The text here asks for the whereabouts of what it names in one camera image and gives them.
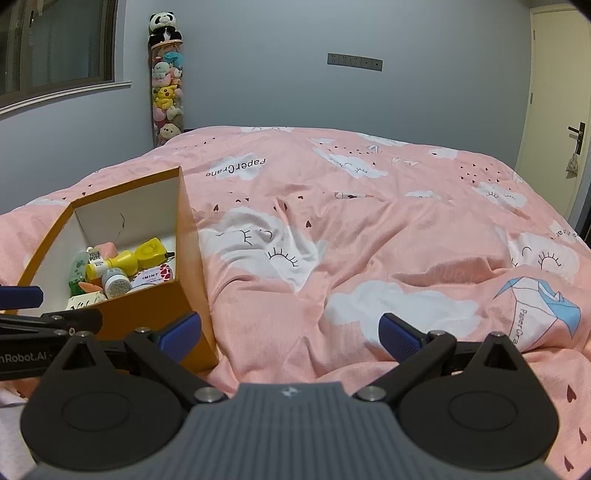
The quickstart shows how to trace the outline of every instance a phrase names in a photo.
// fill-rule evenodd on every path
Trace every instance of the wall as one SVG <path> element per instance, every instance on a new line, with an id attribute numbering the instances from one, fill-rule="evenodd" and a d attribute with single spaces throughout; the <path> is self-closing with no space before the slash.
<path id="1" fill-rule="evenodd" d="M 0 213 L 152 148 L 147 25 L 159 8 L 119 0 L 116 79 L 131 87 L 0 116 Z"/>
<path id="2" fill-rule="evenodd" d="M 177 4 L 187 128 L 339 128 L 517 160 L 531 64 L 520 0 Z M 384 71 L 328 66 L 328 52 Z"/>
<path id="3" fill-rule="evenodd" d="M 567 4 L 567 0 L 524 0 L 529 8 L 545 7 L 546 5 Z"/>
<path id="4" fill-rule="evenodd" d="M 579 235 L 582 234 L 583 225 L 587 215 L 591 211 L 591 148 L 587 153 L 585 165 L 587 168 L 583 171 L 579 191 L 575 197 L 573 210 L 570 212 L 569 225 L 576 229 Z"/>

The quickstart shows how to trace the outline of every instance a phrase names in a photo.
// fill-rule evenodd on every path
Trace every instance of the green bottle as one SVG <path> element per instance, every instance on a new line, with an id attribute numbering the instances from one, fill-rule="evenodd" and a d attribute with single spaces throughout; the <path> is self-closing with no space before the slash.
<path id="1" fill-rule="evenodd" d="M 74 257 L 72 267 L 70 269 L 70 278 L 68 279 L 68 285 L 70 286 L 70 292 L 72 296 L 84 295 L 85 292 L 80 288 L 78 282 L 86 281 L 85 271 L 86 266 L 90 263 L 90 256 L 88 252 L 81 252 Z"/>

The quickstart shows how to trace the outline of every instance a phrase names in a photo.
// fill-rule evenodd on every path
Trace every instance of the pink bedding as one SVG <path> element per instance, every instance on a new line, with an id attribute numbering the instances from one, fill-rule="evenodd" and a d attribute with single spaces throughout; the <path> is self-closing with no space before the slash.
<path id="1" fill-rule="evenodd" d="M 462 340 L 507 333 L 560 413 L 548 464 L 591 466 L 591 252 L 485 155 L 351 132 L 205 128 L 0 216 L 0 283 L 18 280 L 67 202 L 181 165 L 220 364 L 209 380 L 341 381 L 396 366 L 383 312 Z"/>

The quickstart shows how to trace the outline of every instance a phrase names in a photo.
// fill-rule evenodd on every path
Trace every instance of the white door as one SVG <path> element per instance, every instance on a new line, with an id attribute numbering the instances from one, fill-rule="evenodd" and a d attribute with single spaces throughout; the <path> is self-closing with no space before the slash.
<path id="1" fill-rule="evenodd" d="M 565 218 L 579 188 L 591 135 L 590 31 L 587 19 L 570 5 L 532 9 L 531 104 L 516 171 Z M 581 122 L 587 132 L 574 176 L 566 167 L 577 135 L 568 127 L 578 130 Z"/>

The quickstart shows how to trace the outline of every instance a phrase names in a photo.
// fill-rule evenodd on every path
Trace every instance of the cardboard box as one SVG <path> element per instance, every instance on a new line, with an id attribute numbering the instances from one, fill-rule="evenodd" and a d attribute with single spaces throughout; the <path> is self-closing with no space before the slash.
<path id="1" fill-rule="evenodd" d="M 213 368 L 217 364 L 216 347 L 199 238 L 180 167 L 72 202 L 18 282 L 39 286 L 44 293 L 43 304 L 20 313 L 36 316 L 65 310 L 71 296 L 68 277 L 72 261 L 87 247 L 113 242 L 119 252 L 133 251 L 153 237 L 160 238 L 167 251 L 176 253 L 169 262 L 174 279 L 94 305 L 103 315 L 97 338 L 122 339 L 139 326 L 157 330 L 194 310 L 201 317 L 202 335 L 183 365 L 195 373 Z"/>

